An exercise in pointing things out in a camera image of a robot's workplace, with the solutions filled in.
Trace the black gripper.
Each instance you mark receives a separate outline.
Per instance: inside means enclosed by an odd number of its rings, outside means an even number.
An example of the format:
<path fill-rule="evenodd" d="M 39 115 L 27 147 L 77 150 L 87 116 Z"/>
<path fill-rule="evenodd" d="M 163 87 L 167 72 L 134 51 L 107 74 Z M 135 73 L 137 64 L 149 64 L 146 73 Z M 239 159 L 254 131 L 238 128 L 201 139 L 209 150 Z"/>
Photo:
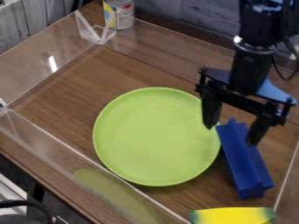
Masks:
<path fill-rule="evenodd" d="M 257 116 L 247 133 L 247 145 L 255 146 L 272 126 L 285 125 L 297 99 L 269 79 L 276 66 L 277 45 L 237 44 L 230 70 L 202 67 L 197 92 L 202 97 L 202 120 L 211 129 L 221 119 L 222 104 Z"/>

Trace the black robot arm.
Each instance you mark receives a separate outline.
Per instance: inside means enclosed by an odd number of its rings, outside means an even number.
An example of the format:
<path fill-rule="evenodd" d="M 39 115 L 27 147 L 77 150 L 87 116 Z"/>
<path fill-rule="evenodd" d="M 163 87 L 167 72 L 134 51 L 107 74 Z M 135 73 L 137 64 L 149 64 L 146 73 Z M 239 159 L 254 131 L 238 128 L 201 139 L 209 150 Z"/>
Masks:
<path fill-rule="evenodd" d="M 269 79 L 277 68 L 277 45 L 299 34 L 299 0 L 239 0 L 239 33 L 231 69 L 199 70 L 197 92 L 202 98 L 202 122 L 210 129 L 219 119 L 222 105 L 257 116 L 247 144 L 257 145 L 269 129 L 286 123 L 297 99 Z"/>

